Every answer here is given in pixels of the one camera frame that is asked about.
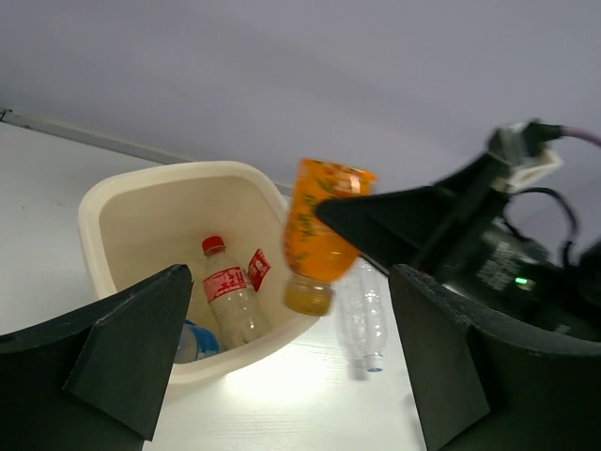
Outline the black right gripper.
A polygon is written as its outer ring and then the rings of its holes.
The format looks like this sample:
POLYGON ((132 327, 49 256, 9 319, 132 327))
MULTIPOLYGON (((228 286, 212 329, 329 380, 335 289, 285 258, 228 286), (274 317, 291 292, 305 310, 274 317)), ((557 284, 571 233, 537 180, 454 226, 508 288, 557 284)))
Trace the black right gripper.
POLYGON ((316 216, 384 274, 406 264, 455 292, 538 328, 600 339, 600 243, 571 261, 579 220, 562 194, 544 187, 569 225, 561 263, 504 218, 508 163, 485 153, 451 176, 406 191, 331 199, 316 216))

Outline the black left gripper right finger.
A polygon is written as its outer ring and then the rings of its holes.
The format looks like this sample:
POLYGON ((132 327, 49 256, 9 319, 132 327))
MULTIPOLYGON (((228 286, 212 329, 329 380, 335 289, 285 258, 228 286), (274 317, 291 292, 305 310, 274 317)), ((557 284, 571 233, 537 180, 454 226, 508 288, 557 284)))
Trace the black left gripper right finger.
POLYGON ((600 346, 392 268, 393 312, 430 450, 596 450, 600 346))

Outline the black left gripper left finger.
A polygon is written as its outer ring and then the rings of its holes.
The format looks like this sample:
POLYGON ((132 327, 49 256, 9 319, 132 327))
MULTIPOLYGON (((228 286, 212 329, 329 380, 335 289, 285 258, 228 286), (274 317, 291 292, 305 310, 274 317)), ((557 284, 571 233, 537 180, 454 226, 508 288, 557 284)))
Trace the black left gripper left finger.
POLYGON ((193 287, 166 268, 1 337, 4 450, 140 450, 151 441, 193 287))

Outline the blue label water bottle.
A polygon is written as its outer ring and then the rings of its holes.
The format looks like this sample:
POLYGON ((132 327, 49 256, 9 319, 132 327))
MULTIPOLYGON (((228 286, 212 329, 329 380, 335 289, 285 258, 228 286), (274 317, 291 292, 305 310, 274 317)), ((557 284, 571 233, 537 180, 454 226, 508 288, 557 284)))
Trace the blue label water bottle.
POLYGON ((177 345, 175 364, 188 364, 217 355, 220 352, 221 346, 213 332, 194 324, 188 319, 185 320, 177 345))

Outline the orange juice bottle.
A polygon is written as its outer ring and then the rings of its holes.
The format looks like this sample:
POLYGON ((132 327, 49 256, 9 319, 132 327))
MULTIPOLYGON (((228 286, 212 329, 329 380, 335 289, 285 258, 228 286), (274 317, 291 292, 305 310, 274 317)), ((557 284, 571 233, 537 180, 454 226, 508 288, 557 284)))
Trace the orange juice bottle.
POLYGON ((342 277, 359 251, 316 216, 327 200, 369 195, 378 177, 353 166, 302 159, 285 224, 283 247, 291 275, 285 287, 285 305, 300 314, 327 315, 331 284, 342 277))

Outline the red label cola bottle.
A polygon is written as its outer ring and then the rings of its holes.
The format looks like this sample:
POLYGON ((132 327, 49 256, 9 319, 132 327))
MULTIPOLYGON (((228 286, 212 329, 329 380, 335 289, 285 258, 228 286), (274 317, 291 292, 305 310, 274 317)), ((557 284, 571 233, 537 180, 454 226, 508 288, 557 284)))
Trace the red label cola bottle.
POLYGON ((239 348, 271 332, 251 279, 239 262, 226 253, 220 236, 202 241, 206 258, 202 287, 228 350, 239 348))

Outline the cream plastic bin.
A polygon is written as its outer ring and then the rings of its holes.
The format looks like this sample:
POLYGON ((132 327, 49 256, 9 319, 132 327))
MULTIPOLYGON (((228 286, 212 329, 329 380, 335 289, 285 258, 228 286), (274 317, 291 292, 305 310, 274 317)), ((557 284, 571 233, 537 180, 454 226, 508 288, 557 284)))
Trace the cream plastic bin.
POLYGON ((174 365, 172 385, 221 377, 253 364, 316 323, 283 304, 289 277, 282 250, 285 219, 286 202, 276 185, 238 162, 172 164, 114 176, 90 189, 79 208, 85 264, 98 297, 186 264, 193 274, 187 317, 214 334, 220 329, 202 289, 202 240, 222 237, 227 253, 242 265, 256 251, 269 263, 257 297, 270 334, 215 357, 174 365))

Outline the clear bottle white cap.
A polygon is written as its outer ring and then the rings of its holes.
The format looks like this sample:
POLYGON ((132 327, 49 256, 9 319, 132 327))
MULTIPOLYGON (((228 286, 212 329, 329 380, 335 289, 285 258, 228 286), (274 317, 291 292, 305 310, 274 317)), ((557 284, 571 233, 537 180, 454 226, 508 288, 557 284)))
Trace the clear bottle white cap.
POLYGON ((337 284, 335 314, 349 377, 364 381, 384 369, 388 325, 381 300, 379 272, 358 258, 337 284))

